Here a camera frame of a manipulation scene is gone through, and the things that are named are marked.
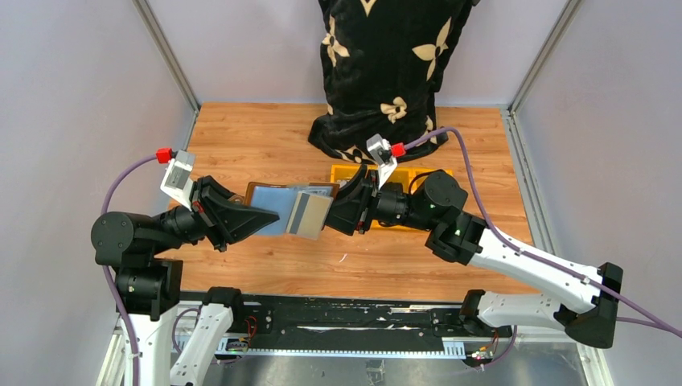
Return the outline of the white magnetic stripe card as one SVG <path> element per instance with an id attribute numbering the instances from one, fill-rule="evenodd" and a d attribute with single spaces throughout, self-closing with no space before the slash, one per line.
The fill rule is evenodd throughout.
<path id="1" fill-rule="evenodd" d="M 327 195 L 317 195 L 305 191 L 298 192 L 286 225 L 286 233 L 309 240 L 317 240 L 325 226 L 332 202 L 333 198 Z"/>

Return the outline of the brown leather card holder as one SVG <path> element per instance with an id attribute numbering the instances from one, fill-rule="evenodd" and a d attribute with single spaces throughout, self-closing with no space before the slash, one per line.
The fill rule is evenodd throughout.
<path id="1" fill-rule="evenodd" d="M 283 236 L 288 234 L 286 233 L 286 225 L 293 210 L 296 195 L 300 191 L 327 195 L 334 199 L 339 191 L 339 184 L 292 183 L 275 185 L 257 182 L 248 184 L 245 203 L 251 207 L 275 211 L 280 216 L 279 221 L 256 232 L 258 236 Z"/>

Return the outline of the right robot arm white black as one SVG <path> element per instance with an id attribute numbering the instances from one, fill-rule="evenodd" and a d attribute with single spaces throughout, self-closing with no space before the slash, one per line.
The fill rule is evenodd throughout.
<path id="1" fill-rule="evenodd" d="M 373 222 L 427 232 L 425 246 L 449 263 L 502 273 L 535 289 L 534 294 L 468 291 L 458 325 L 469 335 L 506 326 L 534 326 L 564 332 L 590 347 L 614 343 L 622 269 L 566 261 L 525 244 L 464 209 L 468 194 L 443 170 L 426 174 L 415 188 L 379 184 L 378 174 L 358 169 L 335 197 L 325 224 L 352 235 Z"/>

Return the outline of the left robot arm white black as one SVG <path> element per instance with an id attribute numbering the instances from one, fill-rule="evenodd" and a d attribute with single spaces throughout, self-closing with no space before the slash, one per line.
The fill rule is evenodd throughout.
<path id="1" fill-rule="evenodd" d="M 212 287 L 177 360 L 171 358 L 183 262 L 158 255 L 208 240 L 219 252 L 278 221 L 273 211 L 245 205 L 211 176 L 189 181 L 188 205 L 156 216 L 108 211 L 91 230 L 95 261 L 105 269 L 124 323 L 127 385 L 201 385 L 226 332 L 247 313 L 239 289 Z"/>

